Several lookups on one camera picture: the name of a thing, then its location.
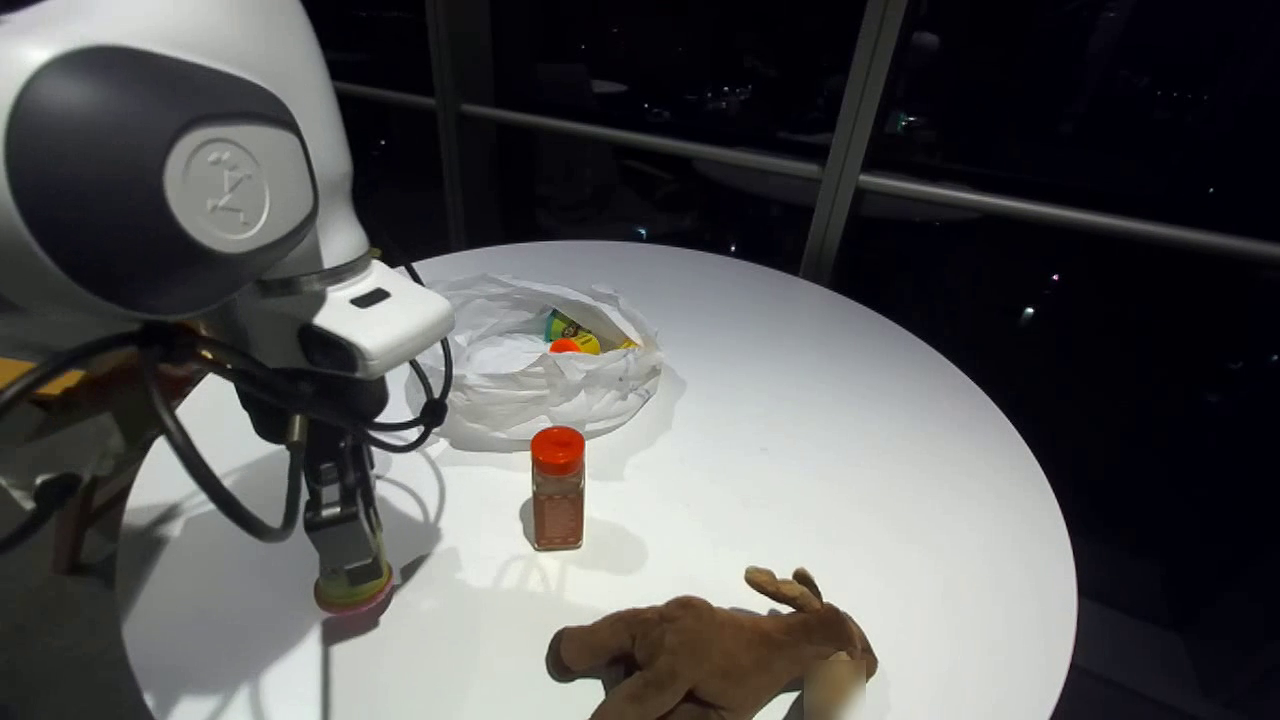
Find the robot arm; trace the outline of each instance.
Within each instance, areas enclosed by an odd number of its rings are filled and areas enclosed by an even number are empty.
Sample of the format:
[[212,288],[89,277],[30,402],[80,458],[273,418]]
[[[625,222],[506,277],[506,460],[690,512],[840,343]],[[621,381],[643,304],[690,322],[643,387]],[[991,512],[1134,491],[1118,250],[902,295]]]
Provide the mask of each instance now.
[[200,326],[253,355],[233,381],[298,448],[315,599],[367,599],[367,425],[452,310],[372,262],[300,3],[44,0],[0,26],[0,352]]

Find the dark background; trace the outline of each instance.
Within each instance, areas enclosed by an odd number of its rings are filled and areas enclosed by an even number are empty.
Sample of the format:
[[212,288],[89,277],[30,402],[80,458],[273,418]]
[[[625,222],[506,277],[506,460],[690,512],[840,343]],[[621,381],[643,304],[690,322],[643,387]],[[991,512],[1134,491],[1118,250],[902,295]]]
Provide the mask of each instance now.
[[[433,92],[421,0],[308,9],[336,81]],[[452,46],[463,100],[826,161],[860,14],[492,0]],[[376,243],[452,250],[433,118],[355,100],[345,118]],[[1272,0],[915,0],[868,171],[1276,241],[1276,128]],[[489,163],[472,243],[625,236],[801,263],[806,182],[515,128],[463,140]],[[1121,671],[1181,668],[1173,698],[1126,684],[1134,708],[1280,718],[1276,263],[860,195],[835,288],[954,355],[1048,468],[1086,589],[1063,718],[1110,718],[1089,694],[1121,690],[1093,612],[1178,647]]]

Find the clear plastic bag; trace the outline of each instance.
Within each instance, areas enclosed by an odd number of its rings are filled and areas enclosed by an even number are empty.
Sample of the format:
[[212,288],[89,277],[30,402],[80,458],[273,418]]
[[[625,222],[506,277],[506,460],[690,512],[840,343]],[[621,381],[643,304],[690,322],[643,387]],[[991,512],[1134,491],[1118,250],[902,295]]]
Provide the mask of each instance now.
[[[548,425],[603,438],[627,425],[661,387],[656,337],[617,292],[515,283],[472,277],[433,283],[452,300],[452,398],[443,438],[452,448],[528,448]],[[602,352],[552,352],[548,314],[603,339]]]

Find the round white table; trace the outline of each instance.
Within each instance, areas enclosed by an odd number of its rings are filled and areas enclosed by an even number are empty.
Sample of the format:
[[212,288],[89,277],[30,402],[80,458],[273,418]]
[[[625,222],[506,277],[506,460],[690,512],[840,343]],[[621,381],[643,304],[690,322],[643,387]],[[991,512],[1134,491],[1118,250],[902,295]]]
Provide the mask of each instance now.
[[[514,243],[421,271],[602,283],[661,337],[661,391],[587,446],[584,550],[528,550],[523,453],[382,458],[387,553],[417,567],[382,628],[345,635],[312,610],[303,532],[253,543],[156,446],[122,553],[126,644],[156,718],[587,718],[596,684],[543,677],[559,625],[679,593],[774,610],[748,566],[811,567],[871,635],[883,666],[847,718],[1055,708],[1078,640],[1067,530],[1022,431],[942,352],[809,279],[679,250]],[[412,402],[394,377],[387,413]],[[253,510],[282,510],[286,453],[226,381],[182,418]]]

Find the bottle cap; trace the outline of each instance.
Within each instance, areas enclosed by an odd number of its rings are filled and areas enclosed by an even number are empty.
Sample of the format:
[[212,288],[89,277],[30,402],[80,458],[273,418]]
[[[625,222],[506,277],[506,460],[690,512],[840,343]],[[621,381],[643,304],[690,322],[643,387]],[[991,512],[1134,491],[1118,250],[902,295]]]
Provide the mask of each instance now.
[[587,448],[584,431],[566,427],[566,425],[543,427],[531,438],[531,468],[557,473],[557,477],[578,473],[578,468],[584,468],[584,448]]

